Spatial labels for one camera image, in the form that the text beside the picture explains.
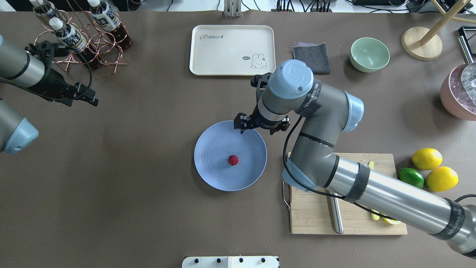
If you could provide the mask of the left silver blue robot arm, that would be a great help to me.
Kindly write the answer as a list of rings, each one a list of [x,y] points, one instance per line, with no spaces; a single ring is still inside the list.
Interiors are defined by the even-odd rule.
[[[49,41],[29,44],[22,49],[1,37],[1,82],[66,106],[71,106],[75,100],[97,106],[99,101],[90,85],[68,84],[51,66],[55,57],[66,56],[70,51],[73,51],[70,46]],[[0,110],[1,151],[15,155],[38,138],[39,131],[4,100],[1,100]]]

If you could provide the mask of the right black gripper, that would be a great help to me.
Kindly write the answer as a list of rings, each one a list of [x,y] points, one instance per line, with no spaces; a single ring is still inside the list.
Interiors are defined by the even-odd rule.
[[[262,94],[266,86],[271,73],[265,73],[263,75],[255,75],[251,79],[251,86],[256,88],[255,98],[257,104],[260,101]],[[285,132],[290,126],[289,117],[284,117],[279,122],[266,119],[256,106],[252,114],[248,117],[245,113],[238,113],[234,118],[234,129],[239,130],[240,134],[243,134],[247,129],[263,128],[269,130],[269,134],[273,135],[276,132]]]

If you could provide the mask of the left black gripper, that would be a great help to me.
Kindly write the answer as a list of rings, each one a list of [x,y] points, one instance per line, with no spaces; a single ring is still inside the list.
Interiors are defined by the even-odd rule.
[[[71,106],[75,100],[98,106],[99,100],[96,99],[94,90],[82,83],[76,83],[74,86],[66,83],[63,75],[53,69],[55,56],[64,57],[69,53],[66,46],[43,41],[38,45],[29,44],[25,51],[29,56],[29,67],[33,66],[34,60],[38,60],[39,70],[43,71],[43,74],[33,75],[34,78],[39,78],[39,81],[26,86],[28,90],[43,99],[61,102],[67,106]]]

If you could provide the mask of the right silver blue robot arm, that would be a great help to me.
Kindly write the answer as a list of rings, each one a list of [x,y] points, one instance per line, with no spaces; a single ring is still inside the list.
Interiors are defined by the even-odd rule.
[[[372,170],[362,160],[336,153],[341,132],[362,120],[362,100],[345,90],[318,81],[304,62],[291,59],[273,72],[251,79],[256,105],[250,115],[239,113],[234,128],[255,128],[270,134],[286,131],[289,113],[303,120],[296,142],[287,154],[283,147],[283,179],[297,188],[319,194],[318,188],[381,217],[392,218],[447,242],[459,254],[475,258],[475,206],[439,197]]]

